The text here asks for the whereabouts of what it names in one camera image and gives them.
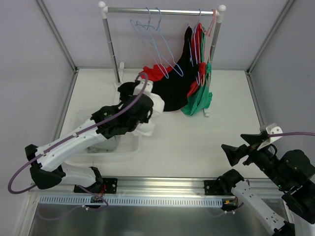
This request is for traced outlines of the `white tank top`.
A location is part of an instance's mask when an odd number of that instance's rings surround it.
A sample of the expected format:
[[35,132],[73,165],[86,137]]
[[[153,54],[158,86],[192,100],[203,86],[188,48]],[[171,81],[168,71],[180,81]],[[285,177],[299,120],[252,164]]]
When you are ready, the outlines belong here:
[[134,133],[147,137],[152,136],[154,131],[155,124],[152,122],[152,118],[158,118],[162,114],[165,105],[165,102],[157,94],[151,93],[149,98],[153,101],[153,114],[148,123],[140,123],[134,130]]

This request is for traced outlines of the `grey tank top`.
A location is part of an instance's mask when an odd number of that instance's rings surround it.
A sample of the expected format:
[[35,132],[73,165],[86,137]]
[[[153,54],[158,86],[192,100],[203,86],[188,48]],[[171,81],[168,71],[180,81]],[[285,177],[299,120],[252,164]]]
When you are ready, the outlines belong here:
[[113,152],[117,149],[120,143],[120,136],[114,136],[103,142],[94,144],[85,149],[86,153],[102,153],[102,152]]

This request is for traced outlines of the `light blue wire hanger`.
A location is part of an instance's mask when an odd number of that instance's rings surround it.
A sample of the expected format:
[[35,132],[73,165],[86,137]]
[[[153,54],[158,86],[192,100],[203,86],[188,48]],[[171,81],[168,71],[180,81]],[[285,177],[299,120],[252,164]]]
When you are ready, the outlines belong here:
[[160,72],[162,72],[163,76],[165,76],[167,79],[169,78],[169,74],[167,72],[166,67],[162,64],[162,58],[164,58],[161,54],[161,52],[158,49],[157,43],[155,41],[155,38],[153,36],[154,32],[157,32],[160,36],[160,23],[162,20],[161,17],[161,11],[157,8],[159,11],[159,21],[156,26],[151,24],[151,11],[148,7],[145,7],[149,19],[146,24],[143,24],[140,21],[136,21],[134,19],[130,19],[130,24],[134,30],[134,32],[137,34],[138,38],[140,39],[141,43],[145,46],[148,53],[158,66]]

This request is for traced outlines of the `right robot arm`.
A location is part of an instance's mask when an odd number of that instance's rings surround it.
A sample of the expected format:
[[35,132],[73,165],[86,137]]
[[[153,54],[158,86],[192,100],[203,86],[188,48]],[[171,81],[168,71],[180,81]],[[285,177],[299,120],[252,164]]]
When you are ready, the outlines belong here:
[[231,169],[219,177],[222,193],[234,195],[259,219],[271,236],[313,236],[315,234],[315,184],[311,178],[315,168],[309,158],[299,149],[291,150],[278,159],[272,138],[284,136],[306,135],[312,132],[272,133],[262,132],[259,135],[242,134],[246,145],[233,147],[223,144],[229,164],[235,166],[243,157],[247,157],[244,165],[254,163],[283,193],[285,202],[293,216],[293,223],[279,217],[250,188],[248,182],[235,169]]

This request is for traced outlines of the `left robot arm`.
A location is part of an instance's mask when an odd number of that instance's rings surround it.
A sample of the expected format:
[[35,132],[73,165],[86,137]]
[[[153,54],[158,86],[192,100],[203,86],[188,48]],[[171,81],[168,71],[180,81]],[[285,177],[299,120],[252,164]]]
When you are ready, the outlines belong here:
[[76,167],[65,161],[88,147],[134,131],[140,123],[148,123],[153,106],[150,97],[143,94],[136,99],[133,95],[126,102],[100,108],[64,139],[41,147],[26,146],[35,185],[39,189],[49,189],[58,184],[74,184],[75,192],[81,192],[80,186],[92,193],[102,191],[104,181],[98,168]]

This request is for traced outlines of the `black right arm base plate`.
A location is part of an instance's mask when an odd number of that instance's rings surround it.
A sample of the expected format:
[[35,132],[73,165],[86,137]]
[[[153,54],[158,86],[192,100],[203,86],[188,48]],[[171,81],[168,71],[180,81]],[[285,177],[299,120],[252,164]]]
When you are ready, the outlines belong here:
[[234,180],[216,179],[204,180],[204,194],[206,196],[232,196],[231,189],[236,186]]

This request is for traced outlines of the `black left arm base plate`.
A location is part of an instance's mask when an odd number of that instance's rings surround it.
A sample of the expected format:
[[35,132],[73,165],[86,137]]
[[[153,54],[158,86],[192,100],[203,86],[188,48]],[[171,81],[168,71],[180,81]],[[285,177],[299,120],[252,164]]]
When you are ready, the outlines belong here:
[[89,182],[81,184],[88,192],[93,194],[116,194],[117,192],[118,179],[111,177],[100,177],[92,179]]

